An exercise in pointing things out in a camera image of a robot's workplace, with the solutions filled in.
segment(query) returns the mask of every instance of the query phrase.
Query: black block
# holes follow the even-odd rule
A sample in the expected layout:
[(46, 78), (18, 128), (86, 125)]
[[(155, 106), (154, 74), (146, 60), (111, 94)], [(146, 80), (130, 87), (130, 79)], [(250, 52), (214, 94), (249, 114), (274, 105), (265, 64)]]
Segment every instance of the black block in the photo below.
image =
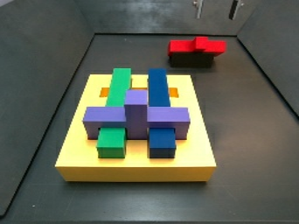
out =
[(211, 67), (214, 54), (206, 52), (175, 52), (170, 57), (171, 67)]

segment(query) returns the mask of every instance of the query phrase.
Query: gray floor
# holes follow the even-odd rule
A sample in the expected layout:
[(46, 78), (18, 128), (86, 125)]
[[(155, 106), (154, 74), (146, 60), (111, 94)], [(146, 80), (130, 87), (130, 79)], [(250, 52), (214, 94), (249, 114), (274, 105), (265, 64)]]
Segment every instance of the gray floor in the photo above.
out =
[[(2, 221), (299, 221), (299, 127), (235, 38), (213, 69), (171, 69), (174, 36), (96, 36)], [(66, 183), (54, 165), (90, 74), (191, 74), (218, 162), (205, 183)]]

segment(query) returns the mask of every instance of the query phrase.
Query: dark blue block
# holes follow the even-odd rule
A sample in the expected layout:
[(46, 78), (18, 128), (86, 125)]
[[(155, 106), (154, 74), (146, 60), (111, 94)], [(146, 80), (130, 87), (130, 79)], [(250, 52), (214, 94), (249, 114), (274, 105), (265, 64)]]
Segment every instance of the dark blue block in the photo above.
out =
[(171, 107), (166, 69), (148, 70), (148, 106)]
[(148, 130), (150, 158), (174, 158), (175, 155), (175, 134), (174, 129)]

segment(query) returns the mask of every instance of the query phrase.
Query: red block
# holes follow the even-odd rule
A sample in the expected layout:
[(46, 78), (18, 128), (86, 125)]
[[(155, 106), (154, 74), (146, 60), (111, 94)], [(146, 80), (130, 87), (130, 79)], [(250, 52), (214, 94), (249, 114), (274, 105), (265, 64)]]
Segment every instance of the red block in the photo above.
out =
[(207, 37), (197, 37), (194, 40), (171, 40), (169, 45), (169, 56), (174, 53), (214, 53), (219, 56), (227, 50), (227, 43), (222, 40), (209, 40)]
[(169, 45), (169, 56), (171, 56), (173, 53), (190, 53), (193, 51), (193, 40), (171, 40)]
[(194, 51), (202, 52), (207, 47), (209, 38), (207, 37), (197, 37), (193, 42), (194, 42)]

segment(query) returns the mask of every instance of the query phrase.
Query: red and black blocks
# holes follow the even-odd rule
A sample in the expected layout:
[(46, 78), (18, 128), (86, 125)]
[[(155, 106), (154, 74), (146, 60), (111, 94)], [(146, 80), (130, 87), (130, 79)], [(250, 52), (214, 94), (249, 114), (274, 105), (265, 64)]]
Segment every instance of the red and black blocks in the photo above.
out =
[(171, 40), (169, 56), (171, 67), (211, 67), (214, 57), (227, 50), (222, 40), (197, 37), (194, 40)]

